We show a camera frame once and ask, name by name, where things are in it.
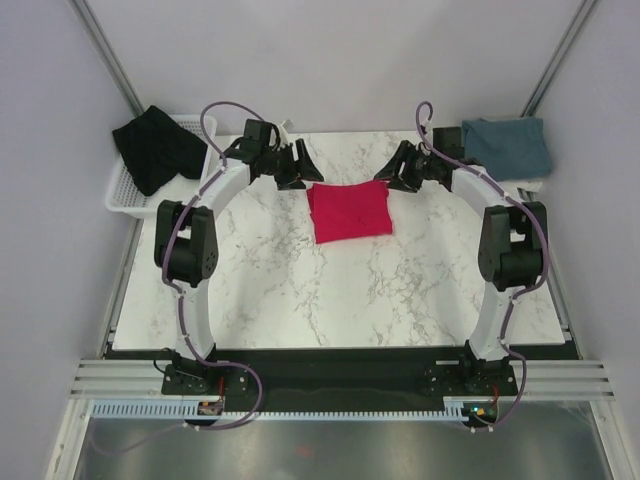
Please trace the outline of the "red t shirt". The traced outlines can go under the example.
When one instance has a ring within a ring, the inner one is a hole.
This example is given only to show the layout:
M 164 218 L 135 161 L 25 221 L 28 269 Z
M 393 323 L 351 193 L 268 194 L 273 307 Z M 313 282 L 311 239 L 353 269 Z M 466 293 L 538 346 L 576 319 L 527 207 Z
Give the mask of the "red t shirt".
M 384 182 L 315 184 L 306 195 L 317 244 L 393 233 Z

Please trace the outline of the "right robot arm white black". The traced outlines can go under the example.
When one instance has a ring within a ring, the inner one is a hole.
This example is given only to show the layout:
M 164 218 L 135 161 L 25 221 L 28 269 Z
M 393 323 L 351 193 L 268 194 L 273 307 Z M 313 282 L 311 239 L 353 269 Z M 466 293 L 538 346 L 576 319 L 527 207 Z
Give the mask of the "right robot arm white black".
M 416 193 L 433 181 L 465 201 L 482 220 L 478 268 L 485 281 L 476 326 L 466 342 L 474 359 L 458 368 L 467 392 L 483 392 L 494 381 L 489 362 L 509 355 L 507 330 L 514 303 L 540 287 L 549 267 L 546 208 L 513 199 L 474 159 L 465 157 L 462 130 L 433 131 L 430 146 L 400 142 L 374 178 L 390 189 Z

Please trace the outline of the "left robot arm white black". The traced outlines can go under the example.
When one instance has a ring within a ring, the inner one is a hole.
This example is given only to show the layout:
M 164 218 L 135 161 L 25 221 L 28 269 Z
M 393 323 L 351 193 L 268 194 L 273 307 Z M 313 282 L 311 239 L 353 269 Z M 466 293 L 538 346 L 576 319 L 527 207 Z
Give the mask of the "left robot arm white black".
M 193 361 L 185 382 L 198 393 L 211 392 L 220 378 L 210 359 L 215 340 L 209 320 L 209 281 L 219 260 L 216 219 L 262 176 L 273 178 L 280 191 L 304 190 L 308 182 L 324 180 L 304 140 L 291 142 L 282 127 L 249 119 L 188 202 L 165 200 L 157 207 L 154 262 L 172 291 L 177 354 Z

